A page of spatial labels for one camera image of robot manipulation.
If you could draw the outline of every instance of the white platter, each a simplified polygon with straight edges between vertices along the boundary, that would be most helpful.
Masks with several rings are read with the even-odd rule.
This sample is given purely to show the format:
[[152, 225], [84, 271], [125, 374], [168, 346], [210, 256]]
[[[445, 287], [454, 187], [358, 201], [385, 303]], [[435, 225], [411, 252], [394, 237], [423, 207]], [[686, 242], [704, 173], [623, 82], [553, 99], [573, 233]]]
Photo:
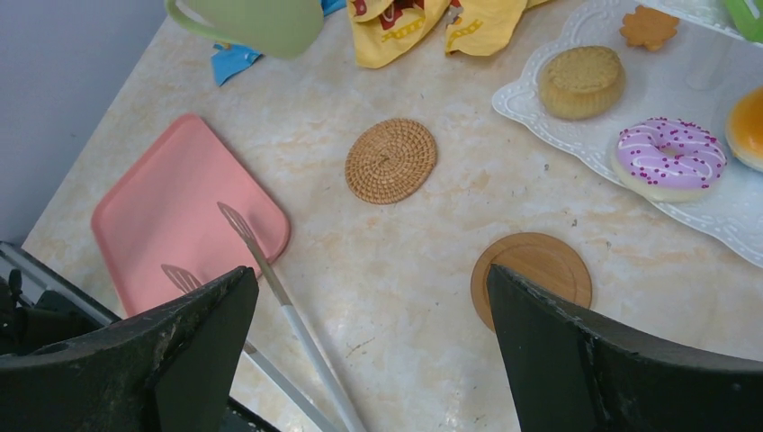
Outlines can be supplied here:
[[[745, 41], [734, 26], [729, 12], [723, 7], [723, 0], [638, 0], [638, 2], [680, 20]], [[763, 47], [761, 43], [752, 43]]]
[[[617, 134], [653, 116], [681, 118], [709, 129], [719, 139], [729, 110], [740, 97], [763, 85], [763, 50], [735, 41], [722, 73], [723, 81], [709, 90], [689, 87], [686, 76], [714, 40], [715, 33], [682, 22], [678, 35], [663, 49], [648, 52], [625, 46], [619, 33], [633, 0], [592, 0], [565, 23], [558, 40], [543, 45], [527, 60], [522, 76], [493, 95], [493, 107], [523, 123], [540, 139], [579, 158], [595, 172], [622, 185], [609, 166]], [[585, 45], [604, 45], [623, 61], [627, 86], [621, 101], [595, 119], [564, 121], [546, 113], [538, 100], [537, 76], [542, 66], [561, 51]], [[689, 227], [709, 234], [756, 266], [763, 267], [763, 173], [731, 158], [721, 181], [696, 202], [653, 202], [658, 209]]]

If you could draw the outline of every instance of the blue cloth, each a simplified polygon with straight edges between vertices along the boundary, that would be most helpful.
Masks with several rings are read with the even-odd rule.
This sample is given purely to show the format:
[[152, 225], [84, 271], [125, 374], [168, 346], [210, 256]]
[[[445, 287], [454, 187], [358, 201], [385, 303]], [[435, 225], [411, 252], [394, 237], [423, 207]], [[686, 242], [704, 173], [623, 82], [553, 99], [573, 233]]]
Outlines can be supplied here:
[[[323, 8], [323, 16], [329, 16], [346, 6], [346, 0], [320, 0]], [[217, 52], [211, 57], [212, 74], [215, 83], [222, 86], [237, 73], [249, 69], [255, 60], [262, 57], [259, 51], [255, 51], [243, 45], [230, 45], [229, 48], [214, 44]]]

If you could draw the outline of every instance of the bread roll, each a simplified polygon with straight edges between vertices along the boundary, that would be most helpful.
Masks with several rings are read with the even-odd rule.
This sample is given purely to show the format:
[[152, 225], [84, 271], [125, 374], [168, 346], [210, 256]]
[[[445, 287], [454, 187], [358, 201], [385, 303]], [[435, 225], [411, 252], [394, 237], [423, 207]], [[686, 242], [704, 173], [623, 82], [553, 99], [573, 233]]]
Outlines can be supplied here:
[[541, 102], [548, 112], [565, 120], [583, 120], [608, 110], [623, 95], [625, 69], [607, 47], [578, 47], [563, 51], [541, 72]]
[[734, 105], [726, 121], [726, 140], [737, 159], [763, 171], [763, 87]]

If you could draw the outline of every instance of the mug handle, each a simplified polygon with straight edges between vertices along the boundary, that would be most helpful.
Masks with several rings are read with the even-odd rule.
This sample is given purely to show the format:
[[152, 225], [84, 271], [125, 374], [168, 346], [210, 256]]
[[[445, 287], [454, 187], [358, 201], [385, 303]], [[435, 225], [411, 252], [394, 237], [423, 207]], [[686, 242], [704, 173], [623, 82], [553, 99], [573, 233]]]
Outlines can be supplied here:
[[198, 34], [199, 36], [203, 36], [204, 38], [210, 39], [212, 41], [242, 45], [240, 42], [232, 40], [230, 37], [226, 36], [215, 28], [194, 21], [191, 17], [183, 13], [179, 7], [177, 7], [175, 0], [165, 0], [165, 10], [167, 11], [167, 15], [169, 15], [176, 23], [178, 23], [178, 25], [191, 33]]

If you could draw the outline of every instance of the pink tray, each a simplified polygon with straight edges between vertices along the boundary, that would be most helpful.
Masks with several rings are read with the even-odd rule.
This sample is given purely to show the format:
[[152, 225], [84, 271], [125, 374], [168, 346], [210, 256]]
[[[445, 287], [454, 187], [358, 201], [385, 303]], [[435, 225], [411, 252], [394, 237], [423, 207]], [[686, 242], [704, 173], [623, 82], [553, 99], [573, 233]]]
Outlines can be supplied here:
[[129, 316], [183, 293], [161, 269], [182, 267], [203, 284], [236, 266], [259, 267], [217, 202], [249, 222], [268, 261], [289, 241], [289, 222], [200, 117], [177, 119], [95, 207], [91, 228]]

